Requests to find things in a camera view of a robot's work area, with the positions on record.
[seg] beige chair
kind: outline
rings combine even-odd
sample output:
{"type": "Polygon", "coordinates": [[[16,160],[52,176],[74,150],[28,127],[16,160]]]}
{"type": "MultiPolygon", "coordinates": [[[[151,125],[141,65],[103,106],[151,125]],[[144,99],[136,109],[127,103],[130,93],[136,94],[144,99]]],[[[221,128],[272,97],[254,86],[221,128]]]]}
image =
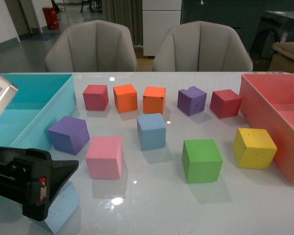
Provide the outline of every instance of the beige chair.
{"type": "Polygon", "coordinates": [[[252,71],[253,63],[231,27],[203,21],[169,29],[153,71],[252,71]]]}
{"type": "Polygon", "coordinates": [[[91,21],[68,27],[45,58],[47,72],[136,71],[137,60],[127,27],[91,21]]]}

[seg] curtain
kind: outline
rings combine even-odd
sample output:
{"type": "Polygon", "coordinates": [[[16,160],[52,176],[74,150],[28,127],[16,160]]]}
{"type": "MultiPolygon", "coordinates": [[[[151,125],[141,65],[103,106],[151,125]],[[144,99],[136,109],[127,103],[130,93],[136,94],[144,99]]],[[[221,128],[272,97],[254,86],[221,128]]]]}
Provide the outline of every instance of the curtain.
{"type": "Polygon", "coordinates": [[[101,0],[101,4],[105,21],[128,27],[133,45],[143,45],[142,0],[101,0]]]}

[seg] wall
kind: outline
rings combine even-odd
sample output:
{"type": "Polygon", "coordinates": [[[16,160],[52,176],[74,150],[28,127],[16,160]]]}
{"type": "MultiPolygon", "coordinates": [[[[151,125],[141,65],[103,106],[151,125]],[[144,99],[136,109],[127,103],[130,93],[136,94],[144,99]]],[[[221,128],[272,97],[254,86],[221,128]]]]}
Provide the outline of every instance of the wall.
{"type": "Polygon", "coordinates": [[[18,34],[4,0],[0,0],[0,43],[13,38],[18,38],[18,34]]]}
{"type": "Polygon", "coordinates": [[[39,25],[39,31],[43,32],[42,28],[47,26],[45,15],[43,12],[44,7],[51,7],[51,0],[32,0],[34,10],[36,12],[36,17],[39,25]]]}
{"type": "Polygon", "coordinates": [[[265,11],[294,11],[294,0],[183,0],[182,20],[208,21],[236,29],[247,51],[265,11]]]}
{"type": "Polygon", "coordinates": [[[35,9],[33,7],[33,4],[31,2],[28,2],[28,0],[20,0],[22,4],[23,11],[25,12],[25,16],[28,22],[28,26],[33,31],[39,30],[39,24],[37,21],[35,9]]]}

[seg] yellow cube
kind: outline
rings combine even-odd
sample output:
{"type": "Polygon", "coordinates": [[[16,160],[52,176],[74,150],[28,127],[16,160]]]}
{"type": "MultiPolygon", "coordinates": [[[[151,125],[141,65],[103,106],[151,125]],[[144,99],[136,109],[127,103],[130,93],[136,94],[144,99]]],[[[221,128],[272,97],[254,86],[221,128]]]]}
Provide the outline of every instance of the yellow cube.
{"type": "Polygon", "coordinates": [[[238,128],[233,151],[239,167],[267,169],[277,147],[265,129],[238,128]]]}

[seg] plastic bin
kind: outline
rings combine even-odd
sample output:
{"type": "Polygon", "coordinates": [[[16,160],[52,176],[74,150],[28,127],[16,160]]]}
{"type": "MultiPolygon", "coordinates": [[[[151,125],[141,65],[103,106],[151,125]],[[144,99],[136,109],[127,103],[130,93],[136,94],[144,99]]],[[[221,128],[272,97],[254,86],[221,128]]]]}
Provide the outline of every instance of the plastic bin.
{"type": "Polygon", "coordinates": [[[278,148],[273,160],[294,184],[294,74],[243,74],[240,96],[243,116],[268,131],[278,148]]]}
{"type": "Polygon", "coordinates": [[[76,107],[71,74],[3,74],[19,87],[0,116],[0,146],[48,150],[48,129],[76,107]]]}

